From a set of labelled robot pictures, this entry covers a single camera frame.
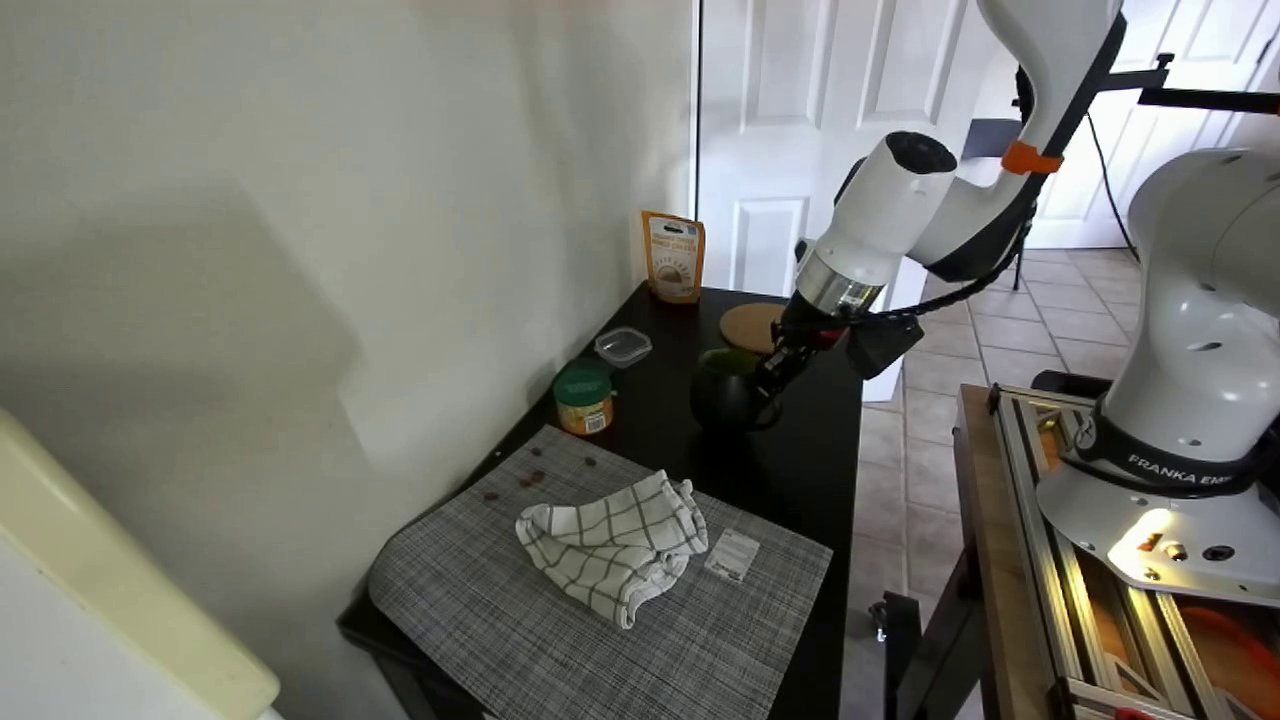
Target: black table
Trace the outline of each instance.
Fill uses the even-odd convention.
[[[609,328],[631,324],[647,330],[651,354],[614,372],[614,421],[593,442],[693,474],[700,493],[830,549],[826,580],[772,709],[772,715],[819,720],[839,715],[858,381],[844,366],[839,346],[825,351],[784,390],[781,425],[737,438],[705,436],[688,409],[693,366],[705,346],[719,343],[719,317],[747,301],[761,294],[705,291],[700,306],[668,306],[647,287],[637,287]],[[470,478],[551,421],[551,395],[540,395]],[[365,587],[341,615],[341,633],[377,657],[408,715],[429,715],[422,709],[478,715],[478,702],[384,619]]]

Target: gray placemat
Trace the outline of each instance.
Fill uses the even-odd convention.
[[[513,525],[529,505],[587,505],[647,468],[540,427],[467,493],[408,525],[377,556],[371,605],[499,720],[769,715],[830,553],[694,496],[711,544],[761,541],[743,585],[705,572],[612,627],[540,574]]]

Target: tile floor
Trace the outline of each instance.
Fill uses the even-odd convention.
[[[896,395],[864,409],[844,720],[882,710],[882,646],[866,609],[882,592],[909,592],[918,615],[930,615],[960,556],[950,465],[960,385],[1023,388],[1043,366],[1116,374],[1135,321],[1140,268],[1127,253],[1028,253],[1018,291],[1005,272],[980,294],[922,317],[922,339],[909,351]]]

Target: white cloth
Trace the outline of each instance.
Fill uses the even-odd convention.
[[[551,585],[614,627],[637,627],[641,605],[668,592],[688,560],[709,553],[693,482],[671,482],[668,472],[581,508],[531,505],[514,536]]]

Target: small jar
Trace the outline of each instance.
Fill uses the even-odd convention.
[[[598,436],[612,425],[612,381],[602,365],[577,360],[557,385],[557,415],[571,436]]]

